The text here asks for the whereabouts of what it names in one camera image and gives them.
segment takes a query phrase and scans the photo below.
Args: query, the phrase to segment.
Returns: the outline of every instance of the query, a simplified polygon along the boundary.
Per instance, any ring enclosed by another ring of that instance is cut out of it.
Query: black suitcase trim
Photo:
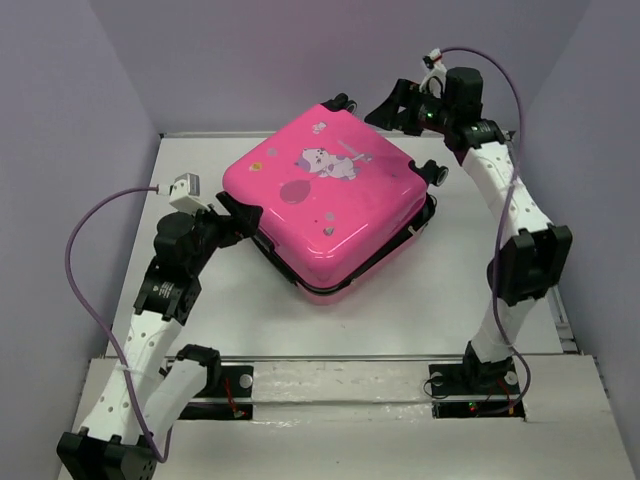
[[[318,296],[333,295],[343,288],[348,287],[353,281],[364,274],[367,270],[372,268],[387,255],[391,254],[397,248],[400,248],[406,241],[408,241],[415,232],[427,225],[429,220],[436,212],[435,197],[427,194],[422,209],[409,221],[407,226],[396,233],[387,243],[385,243],[376,253],[374,253],[369,259],[358,267],[351,275],[345,278],[339,284],[333,287],[318,288],[310,285],[302,279],[288,264],[280,258],[275,252],[273,242],[260,230],[251,237],[258,250],[269,260],[269,262],[289,281],[294,285],[300,285],[308,292]]]

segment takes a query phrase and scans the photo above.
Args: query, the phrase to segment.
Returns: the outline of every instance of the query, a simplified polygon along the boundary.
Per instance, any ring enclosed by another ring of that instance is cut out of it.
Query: white connector
[[[198,210],[209,210],[209,206],[200,200],[200,177],[194,173],[176,178],[170,192],[169,203],[179,212],[195,215]]]
[[[422,61],[426,76],[420,82],[420,91],[426,92],[428,90],[433,96],[440,98],[447,81],[447,67],[442,63],[440,49],[431,50],[428,57],[431,60],[429,63],[432,65],[428,65],[424,60]]]

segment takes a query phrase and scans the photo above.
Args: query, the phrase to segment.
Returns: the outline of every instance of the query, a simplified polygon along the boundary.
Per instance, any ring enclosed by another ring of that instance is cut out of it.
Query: screw
[[[249,374],[243,373],[240,375],[240,386],[244,389],[251,388],[253,385],[253,377]]]
[[[504,381],[509,385],[517,385],[518,384],[518,376],[515,372],[507,372],[504,376]]]

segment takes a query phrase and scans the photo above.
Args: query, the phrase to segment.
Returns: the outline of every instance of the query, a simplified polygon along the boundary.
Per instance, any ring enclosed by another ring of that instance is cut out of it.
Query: white enclosure
[[[0,476],[58,474],[55,444],[106,351],[66,284],[65,242],[96,202],[148,185],[160,134],[272,131],[340,91],[367,112],[396,78],[419,79],[422,55],[452,45],[490,53],[521,91],[525,180],[574,232],[560,291],[638,475],[639,16],[636,0],[3,2]],[[518,128],[493,67],[459,54],[447,64],[479,68],[485,115]],[[78,240],[78,282],[110,321],[131,294],[143,203],[114,203]]]

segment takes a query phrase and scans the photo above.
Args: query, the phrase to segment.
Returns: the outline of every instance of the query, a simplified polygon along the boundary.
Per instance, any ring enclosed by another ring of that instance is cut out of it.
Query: cartoon cat
[[[296,165],[308,173],[318,173],[320,177],[333,177],[340,180],[353,180],[358,175],[360,167],[354,161],[368,162],[371,156],[358,155],[349,158],[344,155],[332,155],[324,148],[305,148],[296,161]]]

